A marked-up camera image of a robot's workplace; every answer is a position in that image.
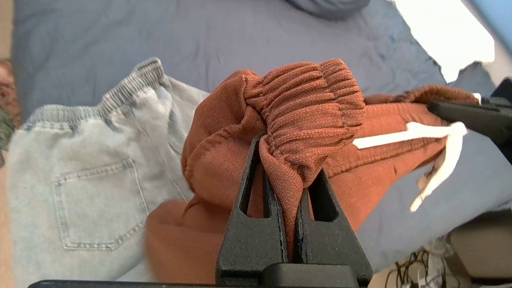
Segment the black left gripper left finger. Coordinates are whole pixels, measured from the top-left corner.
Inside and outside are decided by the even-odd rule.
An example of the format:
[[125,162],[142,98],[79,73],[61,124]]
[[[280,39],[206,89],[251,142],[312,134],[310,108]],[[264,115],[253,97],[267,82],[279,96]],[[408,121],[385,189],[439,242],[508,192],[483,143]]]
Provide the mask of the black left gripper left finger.
[[263,218],[247,215],[255,173],[261,164],[258,146],[250,145],[241,184],[234,201],[226,233],[216,260],[218,286],[261,286],[263,271],[288,261],[283,210],[265,171],[262,171]]

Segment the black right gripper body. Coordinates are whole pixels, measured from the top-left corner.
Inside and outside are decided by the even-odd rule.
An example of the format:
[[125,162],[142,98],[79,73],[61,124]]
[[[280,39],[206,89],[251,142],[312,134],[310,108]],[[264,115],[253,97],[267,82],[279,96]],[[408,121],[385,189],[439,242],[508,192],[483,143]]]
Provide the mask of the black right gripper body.
[[490,95],[490,105],[496,109],[512,108],[512,79],[504,78]]

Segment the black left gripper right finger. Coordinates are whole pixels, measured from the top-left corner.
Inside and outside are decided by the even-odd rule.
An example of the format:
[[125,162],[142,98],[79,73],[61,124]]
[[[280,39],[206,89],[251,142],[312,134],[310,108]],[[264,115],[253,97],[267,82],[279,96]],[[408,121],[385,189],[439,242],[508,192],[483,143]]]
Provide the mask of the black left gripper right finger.
[[321,171],[304,190],[296,217],[294,261],[303,286],[367,286],[374,271]]

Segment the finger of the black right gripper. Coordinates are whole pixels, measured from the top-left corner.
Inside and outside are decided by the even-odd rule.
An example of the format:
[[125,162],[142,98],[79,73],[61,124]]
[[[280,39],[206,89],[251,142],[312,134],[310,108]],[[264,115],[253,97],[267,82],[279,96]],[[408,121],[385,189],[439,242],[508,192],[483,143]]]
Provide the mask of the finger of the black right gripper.
[[512,136],[510,106],[433,102],[427,105],[427,109],[447,122],[462,122],[466,128],[489,138],[511,138]]

